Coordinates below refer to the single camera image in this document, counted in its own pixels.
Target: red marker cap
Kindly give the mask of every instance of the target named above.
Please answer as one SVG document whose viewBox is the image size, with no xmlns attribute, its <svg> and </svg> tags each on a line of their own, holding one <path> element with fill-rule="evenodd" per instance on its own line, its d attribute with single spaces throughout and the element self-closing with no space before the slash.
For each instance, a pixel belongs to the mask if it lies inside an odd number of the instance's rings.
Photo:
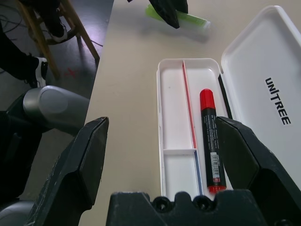
<svg viewBox="0 0 301 226">
<path fill-rule="evenodd" d="M 209 192 L 213 193 L 213 194 L 216 194 L 218 191 L 225 190 L 226 188 L 227 187 L 225 187 L 225 186 L 209 186 L 208 187 Z"/>
<path fill-rule="evenodd" d="M 203 89 L 199 94 L 199 99 L 201 103 L 201 111 L 205 108 L 215 109 L 213 92 L 209 89 Z"/>
</svg>

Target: beige table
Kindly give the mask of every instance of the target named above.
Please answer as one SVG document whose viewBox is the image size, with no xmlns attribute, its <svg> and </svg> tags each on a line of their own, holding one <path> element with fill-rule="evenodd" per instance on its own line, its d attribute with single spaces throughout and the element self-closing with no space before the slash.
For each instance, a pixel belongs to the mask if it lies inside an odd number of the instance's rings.
<svg viewBox="0 0 301 226">
<path fill-rule="evenodd" d="M 147 0 L 115 0 L 86 122 L 110 119 L 95 206 L 81 226 L 104 226 L 110 195 L 144 191 L 160 195 L 156 71 L 164 58 L 210 57 L 225 48 L 267 5 L 280 5 L 301 31 L 300 0 L 188 0 L 189 13 L 213 24 L 209 39 L 168 27 L 145 16 Z"/>
</svg>

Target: stool leg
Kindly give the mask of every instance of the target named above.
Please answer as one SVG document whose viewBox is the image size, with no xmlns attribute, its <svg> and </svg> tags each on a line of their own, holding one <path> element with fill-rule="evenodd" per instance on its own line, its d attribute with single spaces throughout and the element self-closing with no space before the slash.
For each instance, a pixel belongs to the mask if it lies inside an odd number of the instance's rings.
<svg viewBox="0 0 301 226">
<path fill-rule="evenodd" d="M 17 2 L 17 6 L 18 6 L 18 8 L 19 8 L 19 11 L 20 11 L 22 17 L 23 17 L 23 20 L 25 21 L 25 24 L 26 24 L 28 30 L 32 30 L 32 27 L 30 26 L 27 17 L 24 15 L 23 9 L 22 9 L 22 7 L 20 6 L 20 5 L 21 5 L 21 2 L 19 2 L 19 0 L 16 0 L 16 2 Z M 42 55 L 43 52 L 42 52 L 41 48 L 39 47 L 39 45 L 38 45 L 35 41 L 34 41 L 34 44 L 36 45 L 36 47 L 37 47 L 37 49 L 38 49 L 39 55 Z"/>
<path fill-rule="evenodd" d="M 27 8 L 22 3 L 20 3 L 20 8 L 22 9 L 22 11 L 24 13 L 24 16 L 27 18 L 28 23 L 29 23 L 30 27 L 32 28 L 34 37 L 38 41 L 39 47 L 41 48 L 45 58 L 47 59 L 48 65 L 49 65 L 55 79 L 56 80 L 59 79 L 60 78 L 60 72 L 57 69 L 55 61 L 54 61 L 54 59 L 51 55 L 51 52 L 50 52 L 49 47 L 46 43 L 43 32 L 42 32 L 39 24 L 37 23 L 37 18 L 34 14 L 34 11 L 31 8 Z"/>
<path fill-rule="evenodd" d="M 66 9 L 66 12 L 68 13 L 68 16 L 71 18 L 73 23 L 75 24 L 76 28 L 78 29 L 80 35 L 82 36 L 83 40 L 85 41 L 87 47 L 89 48 L 91 54 L 93 55 L 95 60 L 99 60 L 99 55 L 92 44 L 89 35 L 87 34 L 83 24 L 81 23 L 79 16 L 75 12 L 72 4 L 69 0 L 61 0 L 62 5 Z"/>
<path fill-rule="evenodd" d="M 74 23 L 72 22 L 72 20 L 69 18 L 69 16 L 67 15 L 67 13 L 66 13 L 66 10 L 65 10 L 65 8 L 64 8 L 64 6 L 62 5 L 62 3 L 61 3 L 61 5 L 60 5 L 60 10 L 61 10 L 61 12 L 62 12 L 62 15 L 65 17 L 65 20 L 67 21 L 67 23 L 68 23 L 68 25 L 69 25 L 69 27 L 72 29 L 73 27 L 75 27 L 75 25 L 74 25 Z M 80 34 L 77 32 L 76 33 L 76 38 L 80 38 Z"/>
</svg>

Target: gray floor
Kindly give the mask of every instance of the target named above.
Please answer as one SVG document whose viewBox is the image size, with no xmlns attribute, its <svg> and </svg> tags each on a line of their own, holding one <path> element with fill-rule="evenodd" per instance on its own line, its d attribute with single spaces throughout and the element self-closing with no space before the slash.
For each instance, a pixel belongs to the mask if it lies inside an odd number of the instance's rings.
<svg viewBox="0 0 301 226">
<path fill-rule="evenodd" d="M 16 7 L 15 1 L 11 0 L 3 0 L 1 4 Z M 72 0 L 72 4 L 91 40 L 103 45 L 113 0 Z M 12 22 L 17 23 L 20 20 L 16 12 L 3 6 L 0 6 L 0 15 L 8 17 Z M 5 30 L 13 26 L 14 24 L 9 23 Z M 33 56 L 38 55 L 36 46 L 28 36 L 26 27 L 21 25 L 7 33 L 7 36 L 12 39 L 23 52 L 32 53 Z M 102 47 L 100 45 L 94 44 L 98 54 L 101 56 Z M 61 78 L 58 81 L 54 80 L 51 71 L 48 70 L 47 84 L 59 86 L 90 98 L 97 64 L 84 41 L 77 42 L 74 37 L 68 42 L 51 46 L 50 50 L 60 70 Z M 29 85 L 23 81 L 19 81 L 7 73 L 0 74 L 0 111 L 6 110 L 17 97 L 29 89 Z M 71 140 L 72 136 L 56 129 L 43 134 L 32 165 L 31 174 L 21 198 L 27 200 L 35 200 L 37 198 L 58 155 Z"/>
</svg>

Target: unitree logo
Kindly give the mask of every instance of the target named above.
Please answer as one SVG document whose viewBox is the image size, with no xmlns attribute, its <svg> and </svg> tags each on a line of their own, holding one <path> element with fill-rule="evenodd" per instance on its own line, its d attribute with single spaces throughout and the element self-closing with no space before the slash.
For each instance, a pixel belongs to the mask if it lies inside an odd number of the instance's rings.
<svg viewBox="0 0 301 226">
<path fill-rule="evenodd" d="M 275 104 L 283 125 L 291 124 L 291 121 L 280 99 L 279 90 L 275 88 L 275 85 L 271 78 L 266 79 L 265 82 L 268 86 L 269 93 L 272 95 L 271 101 L 273 101 L 273 103 Z"/>
</svg>

